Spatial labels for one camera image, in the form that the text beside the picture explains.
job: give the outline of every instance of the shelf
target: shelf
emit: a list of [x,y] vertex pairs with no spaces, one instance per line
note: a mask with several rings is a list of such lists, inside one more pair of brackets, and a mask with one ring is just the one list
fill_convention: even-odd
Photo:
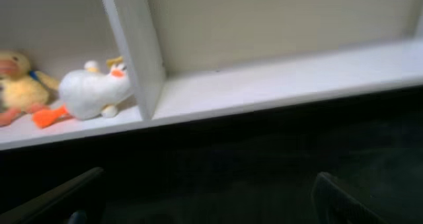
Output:
[[134,129],[134,125],[141,122],[138,107],[132,100],[121,105],[121,111],[114,118],[69,119],[42,130],[35,126],[30,115],[25,114],[10,126],[0,128],[0,150]]
[[182,122],[423,85],[423,41],[171,77],[153,119]]

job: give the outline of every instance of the duck head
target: duck head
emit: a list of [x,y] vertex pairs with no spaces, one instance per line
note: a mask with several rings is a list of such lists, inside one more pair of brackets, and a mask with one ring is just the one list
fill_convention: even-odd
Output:
[[11,51],[0,51],[0,77],[17,78],[31,70],[29,59]]

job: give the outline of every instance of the stuffed toy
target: stuffed toy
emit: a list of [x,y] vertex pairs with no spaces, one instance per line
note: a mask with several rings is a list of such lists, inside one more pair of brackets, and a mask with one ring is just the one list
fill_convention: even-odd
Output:
[[11,124],[22,112],[33,114],[47,108],[50,93],[59,82],[41,71],[32,71],[28,58],[17,52],[0,52],[0,126]]
[[117,115],[117,105],[131,94],[130,80],[122,57],[108,60],[109,74],[98,70],[98,63],[88,61],[85,70],[68,73],[59,85],[59,97],[64,105],[56,110],[42,110],[32,116],[39,128],[52,125],[63,116],[86,120],[102,115]]

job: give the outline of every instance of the white plush toy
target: white plush toy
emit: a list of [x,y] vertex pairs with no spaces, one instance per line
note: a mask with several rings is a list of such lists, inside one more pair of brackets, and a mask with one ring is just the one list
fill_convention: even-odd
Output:
[[68,73],[59,85],[59,97],[65,105],[56,110],[35,113],[32,120],[39,128],[53,124],[64,115],[86,120],[102,115],[111,118],[117,115],[116,105],[131,94],[130,80],[121,57],[108,61],[110,73],[99,72],[96,61],[88,61],[85,70]]

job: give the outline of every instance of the yellow stuffed animal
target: yellow stuffed animal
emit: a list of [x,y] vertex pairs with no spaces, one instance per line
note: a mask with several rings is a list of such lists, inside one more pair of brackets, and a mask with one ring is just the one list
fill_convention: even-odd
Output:
[[57,90],[59,81],[40,72],[31,71],[28,58],[17,52],[0,52],[1,100],[6,111],[0,113],[0,126],[15,120],[21,112],[29,114],[48,108],[49,92]]

